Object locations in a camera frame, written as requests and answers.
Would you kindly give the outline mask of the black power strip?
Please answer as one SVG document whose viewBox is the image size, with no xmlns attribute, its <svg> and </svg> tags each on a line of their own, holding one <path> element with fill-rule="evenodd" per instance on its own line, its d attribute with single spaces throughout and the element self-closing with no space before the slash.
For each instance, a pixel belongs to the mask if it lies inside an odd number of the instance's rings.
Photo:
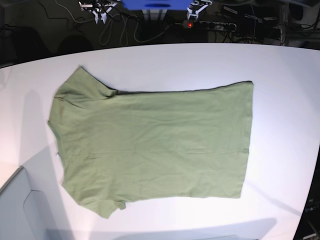
<svg viewBox="0 0 320 240">
<path fill-rule="evenodd" d="M 218 22 L 218 21 L 191 21 L 185 20 L 182 23 L 185 29 L 200 29 L 208 31 L 218 32 L 235 32 L 237 25 L 230 22 Z"/>
</svg>

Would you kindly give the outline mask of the blue box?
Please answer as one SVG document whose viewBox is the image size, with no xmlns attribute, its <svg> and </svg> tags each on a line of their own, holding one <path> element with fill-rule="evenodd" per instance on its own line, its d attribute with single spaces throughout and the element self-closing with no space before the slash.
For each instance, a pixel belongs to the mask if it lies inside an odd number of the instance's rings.
<svg viewBox="0 0 320 240">
<path fill-rule="evenodd" d="M 192 0 L 122 0 L 128 10 L 186 10 Z"/>
</svg>

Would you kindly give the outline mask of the green T-shirt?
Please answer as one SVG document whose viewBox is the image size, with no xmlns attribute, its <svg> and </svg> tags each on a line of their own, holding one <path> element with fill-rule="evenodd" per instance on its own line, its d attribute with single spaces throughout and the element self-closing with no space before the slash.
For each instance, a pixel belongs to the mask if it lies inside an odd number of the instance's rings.
<svg viewBox="0 0 320 240">
<path fill-rule="evenodd" d="M 108 218 L 127 203 L 241 196 L 249 158 L 254 84 L 125 92 L 78 68 L 53 97 L 48 125 L 62 187 Z"/>
</svg>

